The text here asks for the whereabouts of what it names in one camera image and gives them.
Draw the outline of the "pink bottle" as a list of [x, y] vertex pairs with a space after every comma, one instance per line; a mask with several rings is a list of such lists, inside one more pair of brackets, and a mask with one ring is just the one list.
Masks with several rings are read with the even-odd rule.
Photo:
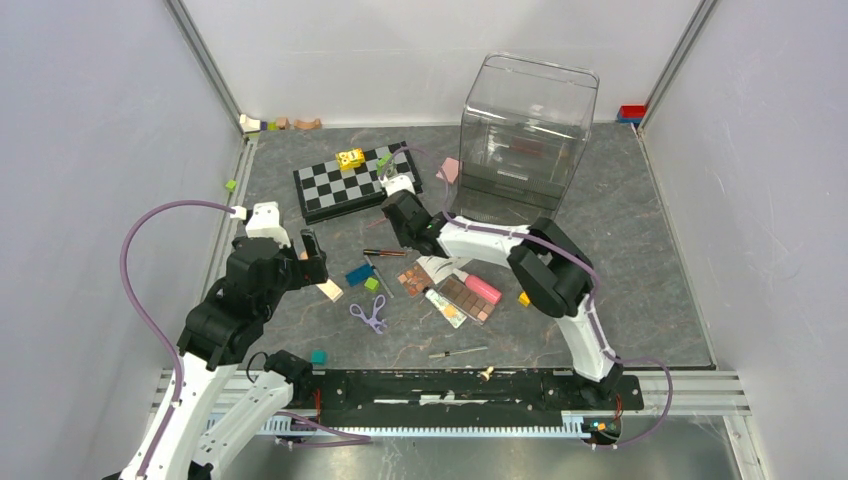
[[476, 275], [469, 274], [461, 269], [454, 269], [453, 274], [470, 290], [478, 294], [480, 297], [485, 299], [487, 302], [497, 305], [501, 298], [502, 293], [500, 290], [490, 285], [480, 277]]

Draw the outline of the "brown eyeshadow palette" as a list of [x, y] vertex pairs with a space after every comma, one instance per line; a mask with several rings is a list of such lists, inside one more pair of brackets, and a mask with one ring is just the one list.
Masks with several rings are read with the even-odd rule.
[[448, 277], [439, 287], [438, 293], [478, 325], [486, 323], [495, 310], [491, 302], [472, 291], [455, 276]]

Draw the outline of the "clear acrylic makeup organizer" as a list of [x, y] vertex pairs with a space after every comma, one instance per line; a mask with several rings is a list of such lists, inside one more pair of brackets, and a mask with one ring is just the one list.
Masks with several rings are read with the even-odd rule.
[[555, 217], [589, 142], [599, 85], [590, 70], [487, 55], [461, 115], [451, 211], [502, 225]]

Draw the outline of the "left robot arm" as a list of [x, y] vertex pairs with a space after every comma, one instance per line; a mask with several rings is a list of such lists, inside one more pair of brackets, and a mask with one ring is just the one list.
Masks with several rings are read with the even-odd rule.
[[120, 274], [130, 303], [168, 351], [173, 371], [165, 401], [136, 455], [118, 479], [190, 479], [205, 466], [194, 461], [201, 428], [225, 383], [250, 346], [261, 337], [282, 296], [328, 279], [326, 254], [311, 229], [301, 232], [303, 258], [281, 226], [250, 227], [233, 242], [224, 277], [218, 279], [186, 318], [171, 342], [135, 294], [128, 273], [136, 222], [121, 248]]

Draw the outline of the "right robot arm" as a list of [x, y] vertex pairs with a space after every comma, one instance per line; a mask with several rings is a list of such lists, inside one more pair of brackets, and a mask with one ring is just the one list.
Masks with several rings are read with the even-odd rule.
[[644, 406], [638, 388], [624, 373], [595, 306], [598, 278], [588, 257], [551, 219], [502, 226], [449, 213], [431, 214], [418, 196], [401, 190], [381, 210], [399, 244], [424, 256], [470, 259], [511, 271], [530, 303], [555, 320], [572, 357], [580, 400], [592, 409], [619, 402], [622, 409]]

